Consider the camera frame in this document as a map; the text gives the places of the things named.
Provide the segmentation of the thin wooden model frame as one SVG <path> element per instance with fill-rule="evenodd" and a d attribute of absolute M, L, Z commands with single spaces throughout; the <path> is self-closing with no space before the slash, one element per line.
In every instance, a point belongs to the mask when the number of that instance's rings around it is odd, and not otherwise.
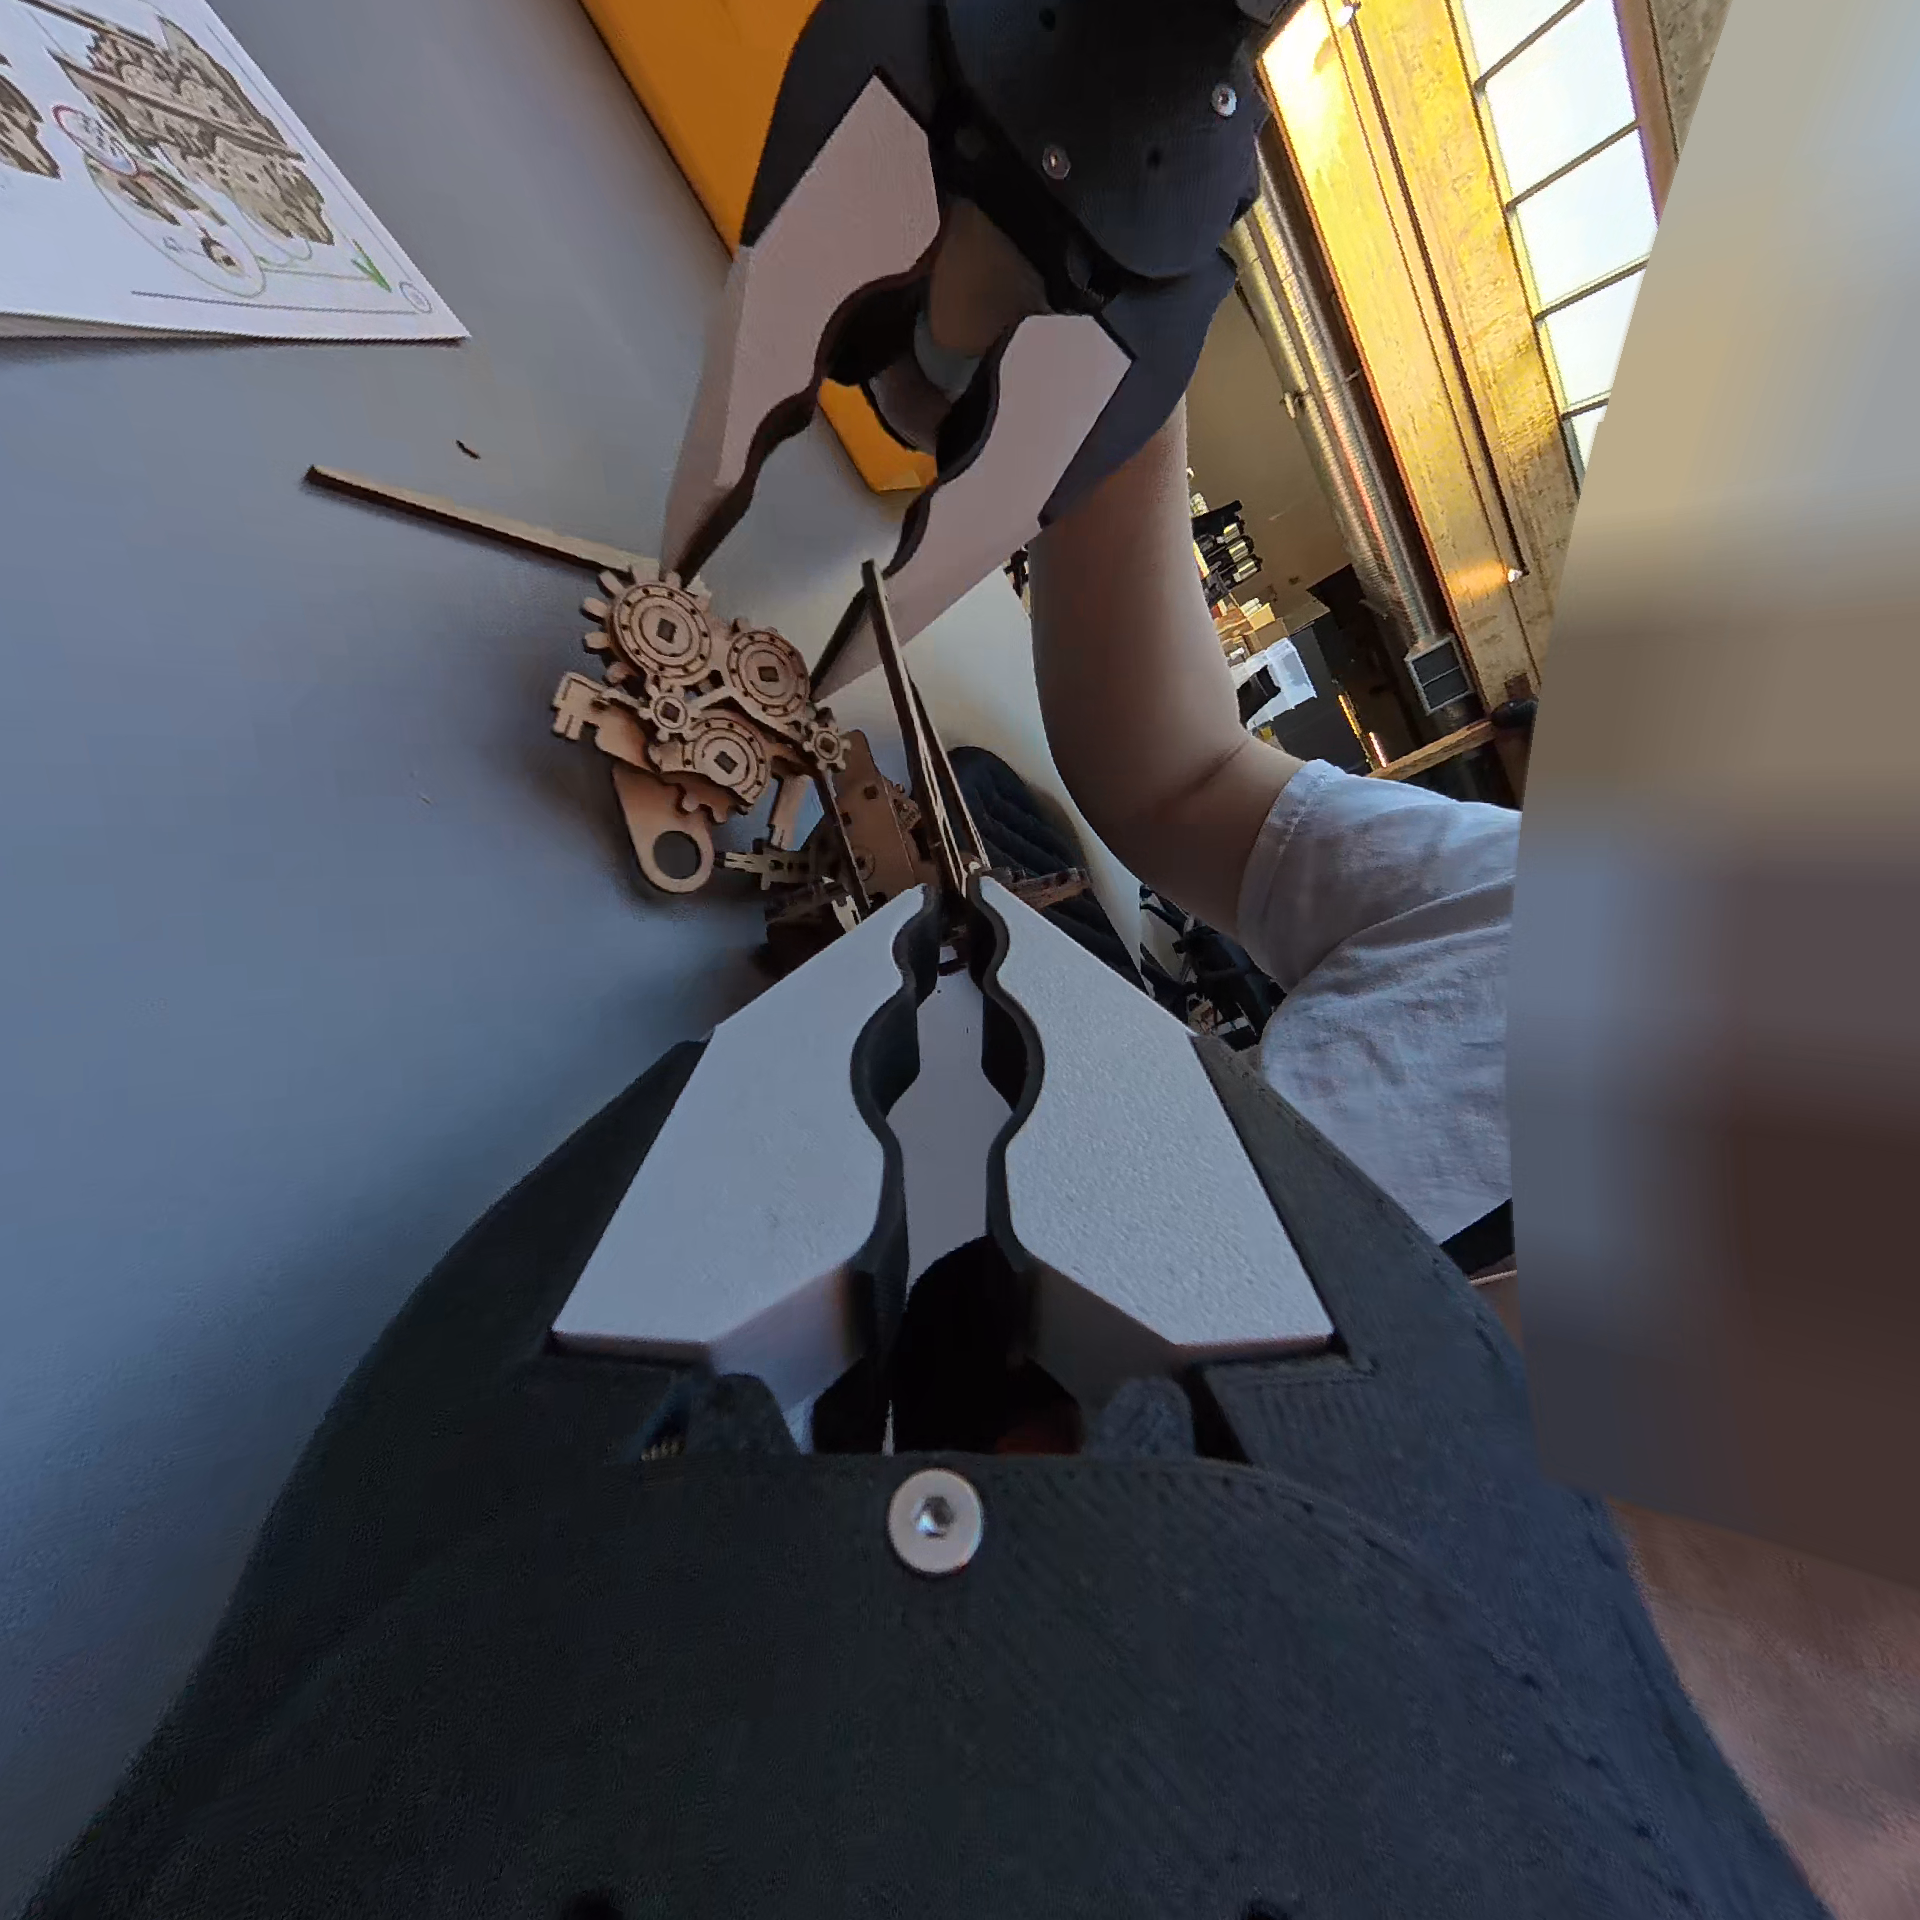
<path fill-rule="evenodd" d="M 931 724 L 919 685 L 908 671 L 879 567 L 872 559 L 861 562 L 860 594 L 875 640 L 879 671 L 893 701 L 912 792 L 931 835 L 932 861 L 943 899 L 956 904 L 966 904 L 971 883 L 988 872 L 991 863 L 953 775 L 950 757 Z"/>

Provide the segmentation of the printed instruction sheet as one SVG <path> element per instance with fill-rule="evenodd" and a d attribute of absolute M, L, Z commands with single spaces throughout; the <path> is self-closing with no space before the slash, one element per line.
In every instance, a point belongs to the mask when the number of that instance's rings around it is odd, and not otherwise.
<path fill-rule="evenodd" d="M 469 336 L 207 5 L 1 5 L 7 338 Z"/>

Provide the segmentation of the dark shelf with boxes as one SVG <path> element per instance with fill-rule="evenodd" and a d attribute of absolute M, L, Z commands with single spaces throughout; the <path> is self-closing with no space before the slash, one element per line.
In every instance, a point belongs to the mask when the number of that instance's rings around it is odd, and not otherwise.
<path fill-rule="evenodd" d="M 1189 470 L 1191 551 L 1207 597 L 1207 610 L 1224 652 L 1252 652 L 1257 642 L 1307 630 L 1328 614 L 1303 584 L 1285 592 L 1265 570 L 1238 501 L 1209 508 Z"/>

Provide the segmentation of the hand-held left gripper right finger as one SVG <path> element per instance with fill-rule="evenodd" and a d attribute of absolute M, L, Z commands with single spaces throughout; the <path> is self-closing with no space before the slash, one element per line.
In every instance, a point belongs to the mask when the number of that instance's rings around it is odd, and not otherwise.
<path fill-rule="evenodd" d="M 1333 1324 L 1192 1034 L 975 875 L 981 1067 L 1009 1108 L 988 1222 L 1027 1341 L 1079 1402 L 1231 1360 L 1324 1352 Z"/>

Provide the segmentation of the bright paned window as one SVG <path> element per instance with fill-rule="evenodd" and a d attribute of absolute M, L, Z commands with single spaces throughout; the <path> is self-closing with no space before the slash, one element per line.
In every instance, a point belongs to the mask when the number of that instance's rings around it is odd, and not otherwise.
<path fill-rule="evenodd" d="M 1463 3 L 1471 99 L 1574 480 L 1604 421 L 1657 234 L 1612 3 Z"/>

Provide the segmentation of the long flat wooden strip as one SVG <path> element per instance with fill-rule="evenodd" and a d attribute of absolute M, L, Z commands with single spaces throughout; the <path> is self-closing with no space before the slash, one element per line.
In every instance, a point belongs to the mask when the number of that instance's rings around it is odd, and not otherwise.
<path fill-rule="evenodd" d="M 469 510 L 444 495 L 423 493 L 407 487 L 390 487 L 369 480 L 353 470 L 310 464 L 303 470 L 303 485 L 319 488 L 358 506 L 400 517 L 435 524 L 460 534 L 480 536 L 493 544 L 505 544 L 523 554 L 545 559 L 563 559 L 588 572 L 621 572 L 633 578 L 656 578 L 657 565 L 633 551 L 593 541 L 588 536 L 563 534 L 545 526 L 513 518 L 497 511 Z"/>

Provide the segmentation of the person's right forearm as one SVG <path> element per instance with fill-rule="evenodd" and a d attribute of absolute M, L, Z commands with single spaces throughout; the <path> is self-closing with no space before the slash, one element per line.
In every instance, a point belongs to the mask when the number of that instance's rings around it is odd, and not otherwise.
<path fill-rule="evenodd" d="M 1099 842 L 1231 936 L 1259 830 L 1303 764 L 1249 735 L 1199 582 L 1185 410 L 1029 547 L 1047 747 Z"/>

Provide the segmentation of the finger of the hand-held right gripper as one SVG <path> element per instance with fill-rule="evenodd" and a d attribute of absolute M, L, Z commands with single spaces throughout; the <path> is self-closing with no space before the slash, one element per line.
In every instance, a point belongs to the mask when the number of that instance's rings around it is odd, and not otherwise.
<path fill-rule="evenodd" d="M 902 478 L 883 584 L 900 642 L 923 636 L 1047 520 L 1129 357 L 1039 304 L 831 304 L 809 352 L 828 411 L 869 422 Z"/>
<path fill-rule="evenodd" d="M 934 184 L 920 122 L 871 75 L 732 263 L 665 501 L 662 570 L 699 575 L 769 451 L 814 416 L 849 311 L 923 264 L 942 221 Z"/>

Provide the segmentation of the yellow plastic bin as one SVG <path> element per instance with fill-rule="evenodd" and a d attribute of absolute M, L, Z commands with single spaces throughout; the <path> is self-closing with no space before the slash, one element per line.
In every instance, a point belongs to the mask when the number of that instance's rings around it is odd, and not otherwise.
<path fill-rule="evenodd" d="M 733 254 L 788 60 L 821 5 L 585 3 L 688 188 Z M 856 386 L 828 380 L 821 411 L 875 493 L 919 493 L 934 464 L 879 422 Z"/>

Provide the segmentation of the wooden gear model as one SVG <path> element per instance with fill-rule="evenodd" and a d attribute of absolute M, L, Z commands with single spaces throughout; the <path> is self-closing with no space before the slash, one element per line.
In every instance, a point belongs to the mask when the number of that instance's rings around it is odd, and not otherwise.
<path fill-rule="evenodd" d="M 835 935 L 937 879 L 920 804 L 815 700 L 779 630 L 716 614 L 705 587 L 651 562 L 600 572 L 583 616 L 593 669 L 560 679 L 550 728 L 600 754 L 653 892 L 737 872 L 775 924 Z"/>

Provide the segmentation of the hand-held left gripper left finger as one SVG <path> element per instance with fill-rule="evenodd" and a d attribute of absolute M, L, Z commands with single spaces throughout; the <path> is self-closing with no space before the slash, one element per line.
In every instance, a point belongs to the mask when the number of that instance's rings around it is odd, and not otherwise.
<path fill-rule="evenodd" d="M 713 1028 L 550 1333 L 752 1375 L 815 1448 L 879 1448 L 904 1307 L 902 1149 L 942 900 L 900 892 Z"/>

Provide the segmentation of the silver ribbed duct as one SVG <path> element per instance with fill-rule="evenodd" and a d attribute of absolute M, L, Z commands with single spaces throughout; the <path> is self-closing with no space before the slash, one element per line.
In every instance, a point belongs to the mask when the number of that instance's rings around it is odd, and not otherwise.
<path fill-rule="evenodd" d="M 1254 197 L 1230 234 L 1238 300 L 1280 375 L 1359 594 L 1408 656 L 1452 638 L 1449 607 L 1276 122 L 1259 132 L 1254 170 Z"/>

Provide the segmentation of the black padded chair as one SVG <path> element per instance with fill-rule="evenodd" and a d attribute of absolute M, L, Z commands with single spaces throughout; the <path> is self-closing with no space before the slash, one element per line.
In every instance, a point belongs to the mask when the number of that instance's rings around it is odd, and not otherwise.
<path fill-rule="evenodd" d="M 1045 813 L 1007 760 L 981 747 L 956 747 L 948 760 L 957 795 L 996 877 L 1017 887 L 1085 875 L 1072 832 Z"/>

